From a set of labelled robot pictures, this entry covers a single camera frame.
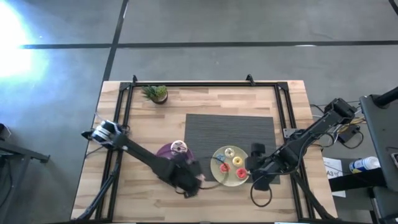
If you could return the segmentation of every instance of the plant pot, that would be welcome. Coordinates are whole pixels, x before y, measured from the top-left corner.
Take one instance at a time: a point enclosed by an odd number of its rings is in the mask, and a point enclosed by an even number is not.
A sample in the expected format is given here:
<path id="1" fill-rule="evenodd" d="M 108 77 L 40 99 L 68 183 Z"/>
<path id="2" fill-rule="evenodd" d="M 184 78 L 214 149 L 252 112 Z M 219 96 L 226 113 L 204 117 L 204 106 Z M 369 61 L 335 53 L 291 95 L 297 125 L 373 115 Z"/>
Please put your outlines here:
<path id="1" fill-rule="evenodd" d="M 156 103 L 158 105 L 162 105 L 162 104 L 166 103 L 168 97 L 169 97 L 169 93 L 167 92 L 166 96 L 163 99 L 161 99 L 161 100 L 152 100 L 152 102 L 154 102 L 154 103 Z"/>

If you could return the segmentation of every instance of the yellow donut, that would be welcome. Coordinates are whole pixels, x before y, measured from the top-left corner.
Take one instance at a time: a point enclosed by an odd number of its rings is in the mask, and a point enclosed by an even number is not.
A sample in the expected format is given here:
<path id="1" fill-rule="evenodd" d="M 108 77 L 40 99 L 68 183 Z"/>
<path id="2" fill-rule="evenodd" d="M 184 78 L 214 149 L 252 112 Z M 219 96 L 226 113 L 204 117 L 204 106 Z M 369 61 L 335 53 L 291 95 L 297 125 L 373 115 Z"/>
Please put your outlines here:
<path id="1" fill-rule="evenodd" d="M 233 160 L 232 163 L 234 164 L 234 166 L 236 167 L 240 167 L 243 164 L 243 160 L 242 158 L 240 158 L 239 156 L 236 156 Z"/>
<path id="2" fill-rule="evenodd" d="M 228 158 L 232 158 L 232 157 L 235 156 L 235 151 L 233 149 L 231 149 L 231 148 L 225 149 L 224 153 L 225 153 L 225 156 L 228 157 Z"/>

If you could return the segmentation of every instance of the red donut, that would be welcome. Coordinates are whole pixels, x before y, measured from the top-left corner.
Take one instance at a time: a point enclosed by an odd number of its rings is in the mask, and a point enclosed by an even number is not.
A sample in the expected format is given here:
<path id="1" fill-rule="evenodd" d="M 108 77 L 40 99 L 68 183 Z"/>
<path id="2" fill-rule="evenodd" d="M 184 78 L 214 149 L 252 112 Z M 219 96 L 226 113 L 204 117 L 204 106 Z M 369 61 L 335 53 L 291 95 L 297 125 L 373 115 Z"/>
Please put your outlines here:
<path id="1" fill-rule="evenodd" d="M 231 168 L 227 163 L 223 163 L 220 165 L 220 171 L 222 174 L 225 174 L 227 171 L 229 171 Z"/>
<path id="2" fill-rule="evenodd" d="M 236 170 L 236 176 L 239 179 L 245 179 L 248 176 L 248 172 L 246 171 L 245 168 L 239 168 Z"/>

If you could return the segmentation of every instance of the potted plant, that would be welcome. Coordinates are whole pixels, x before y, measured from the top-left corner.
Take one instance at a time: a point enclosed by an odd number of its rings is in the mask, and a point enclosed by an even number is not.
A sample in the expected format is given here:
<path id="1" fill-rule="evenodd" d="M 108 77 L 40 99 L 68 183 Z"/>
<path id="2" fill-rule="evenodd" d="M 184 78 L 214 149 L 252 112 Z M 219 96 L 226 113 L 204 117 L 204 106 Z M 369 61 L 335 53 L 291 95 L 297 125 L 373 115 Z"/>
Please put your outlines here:
<path id="1" fill-rule="evenodd" d="M 164 104 L 169 96 L 166 86 L 144 86 L 142 92 L 145 98 L 159 105 Z"/>

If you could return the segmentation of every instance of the dark gray mat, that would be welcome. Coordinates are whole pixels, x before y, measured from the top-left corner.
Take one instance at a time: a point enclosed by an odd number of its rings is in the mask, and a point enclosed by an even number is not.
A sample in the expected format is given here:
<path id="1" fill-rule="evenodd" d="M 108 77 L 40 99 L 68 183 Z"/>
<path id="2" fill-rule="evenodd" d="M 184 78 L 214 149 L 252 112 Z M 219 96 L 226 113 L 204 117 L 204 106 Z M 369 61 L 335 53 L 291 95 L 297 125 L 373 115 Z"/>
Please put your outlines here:
<path id="1" fill-rule="evenodd" d="M 184 141 L 195 158 L 212 156 L 217 149 L 227 145 L 238 146 L 250 155 L 254 142 L 265 144 L 267 155 L 276 150 L 273 119 L 255 116 L 187 114 Z M 201 168 L 206 180 L 215 181 L 210 160 L 201 159 Z M 279 177 L 272 183 L 279 184 Z"/>

